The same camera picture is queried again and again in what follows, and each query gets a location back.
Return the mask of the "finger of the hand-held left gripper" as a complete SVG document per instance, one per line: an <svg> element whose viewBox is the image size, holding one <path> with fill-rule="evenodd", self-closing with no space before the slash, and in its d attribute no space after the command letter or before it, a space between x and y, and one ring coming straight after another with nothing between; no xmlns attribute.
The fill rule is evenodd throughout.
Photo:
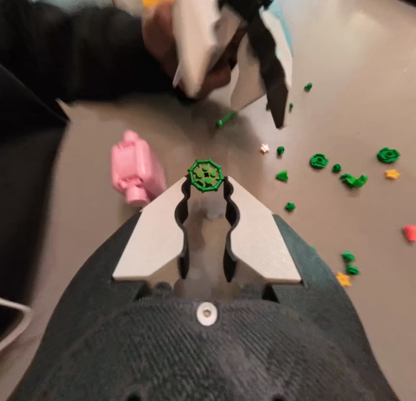
<svg viewBox="0 0 416 401"><path fill-rule="evenodd" d="M266 96L277 129L284 127L292 85L293 51L284 21L260 9L246 26L237 51L238 77L231 107L240 111Z"/></svg>
<svg viewBox="0 0 416 401"><path fill-rule="evenodd" d="M216 36L220 20L218 0L175 0L173 30L178 68L174 84L181 83L188 97L196 97L209 70L223 50Z"/></svg>

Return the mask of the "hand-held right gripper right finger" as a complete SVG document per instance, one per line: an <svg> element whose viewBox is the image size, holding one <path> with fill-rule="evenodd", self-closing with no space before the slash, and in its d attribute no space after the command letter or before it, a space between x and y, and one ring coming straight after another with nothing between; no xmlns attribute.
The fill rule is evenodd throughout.
<svg viewBox="0 0 416 401"><path fill-rule="evenodd" d="M240 286L249 280L261 285L299 285L302 278L273 212L232 177L223 183L226 235L223 269L226 281Z"/></svg>

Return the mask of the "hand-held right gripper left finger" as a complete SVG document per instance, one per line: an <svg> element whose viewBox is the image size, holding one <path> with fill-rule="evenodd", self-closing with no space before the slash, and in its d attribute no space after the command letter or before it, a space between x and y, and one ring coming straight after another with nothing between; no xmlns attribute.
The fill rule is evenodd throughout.
<svg viewBox="0 0 416 401"><path fill-rule="evenodd" d="M182 177L139 214L112 274L115 281L144 281L149 286L174 286L189 273L189 241L184 223L189 216L190 181Z"/></svg>

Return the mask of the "green toy bar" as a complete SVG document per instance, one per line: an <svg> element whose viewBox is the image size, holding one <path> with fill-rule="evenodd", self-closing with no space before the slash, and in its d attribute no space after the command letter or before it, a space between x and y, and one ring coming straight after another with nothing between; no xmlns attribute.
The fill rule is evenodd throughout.
<svg viewBox="0 0 416 401"><path fill-rule="evenodd" d="M232 120L232 118L234 118L235 115L236 115L235 111L231 111L227 113L225 116L223 116L216 122L216 128L222 128L226 123Z"/></svg>

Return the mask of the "green web toy piece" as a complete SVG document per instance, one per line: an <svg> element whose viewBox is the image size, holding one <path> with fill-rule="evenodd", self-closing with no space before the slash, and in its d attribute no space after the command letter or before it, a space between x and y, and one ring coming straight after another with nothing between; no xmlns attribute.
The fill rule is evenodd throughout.
<svg viewBox="0 0 416 401"><path fill-rule="evenodd" d="M218 191L225 179L222 166L211 159L196 159L188 176L190 184L202 193Z"/></svg>

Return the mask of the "person's left forearm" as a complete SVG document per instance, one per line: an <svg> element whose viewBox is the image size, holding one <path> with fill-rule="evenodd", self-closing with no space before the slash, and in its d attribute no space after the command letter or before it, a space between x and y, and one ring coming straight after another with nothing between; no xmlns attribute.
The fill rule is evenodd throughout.
<svg viewBox="0 0 416 401"><path fill-rule="evenodd" d="M1 92L42 102L107 101L170 93L172 81L147 51L143 20L108 6L67 12L32 0L1 0Z"/></svg>

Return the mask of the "person's left hand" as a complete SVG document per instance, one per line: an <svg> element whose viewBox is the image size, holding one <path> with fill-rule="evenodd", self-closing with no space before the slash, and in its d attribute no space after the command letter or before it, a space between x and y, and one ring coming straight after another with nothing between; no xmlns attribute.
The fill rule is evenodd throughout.
<svg viewBox="0 0 416 401"><path fill-rule="evenodd" d="M162 70L174 78L178 66L173 32L173 1L162 0L148 11L143 20L143 41L146 50L158 61ZM221 57L205 76L195 100L206 99L213 91L226 87L237 64L237 51L245 28L238 28Z"/></svg>

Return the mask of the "pink flat piece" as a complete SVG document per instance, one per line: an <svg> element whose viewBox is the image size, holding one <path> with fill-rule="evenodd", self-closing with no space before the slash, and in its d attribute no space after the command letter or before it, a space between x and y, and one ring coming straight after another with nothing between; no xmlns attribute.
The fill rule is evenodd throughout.
<svg viewBox="0 0 416 401"><path fill-rule="evenodd" d="M112 185L128 205L143 208L166 190L165 171L149 144L126 130L111 150Z"/></svg>

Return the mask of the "green round toy plate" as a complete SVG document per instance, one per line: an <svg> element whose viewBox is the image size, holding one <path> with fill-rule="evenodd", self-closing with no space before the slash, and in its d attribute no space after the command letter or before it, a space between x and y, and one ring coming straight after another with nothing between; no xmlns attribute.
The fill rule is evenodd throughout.
<svg viewBox="0 0 416 401"><path fill-rule="evenodd" d="M384 147L377 152L376 158L379 162L388 164L396 162L399 159L400 155L401 154L398 150Z"/></svg>
<svg viewBox="0 0 416 401"><path fill-rule="evenodd" d="M311 156L309 164L314 169L323 169L329 163L329 159L322 153L317 153Z"/></svg>

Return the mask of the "person in black jacket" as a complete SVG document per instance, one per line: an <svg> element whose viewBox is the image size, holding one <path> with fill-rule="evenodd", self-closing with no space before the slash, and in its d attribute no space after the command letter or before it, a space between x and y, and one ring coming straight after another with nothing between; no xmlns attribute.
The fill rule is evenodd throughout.
<svg viewBox="0 0 416 401"><path fill-rule="evenodd" d="M68 118L3 66L0 83L0 296L25 305Z"/></svg>

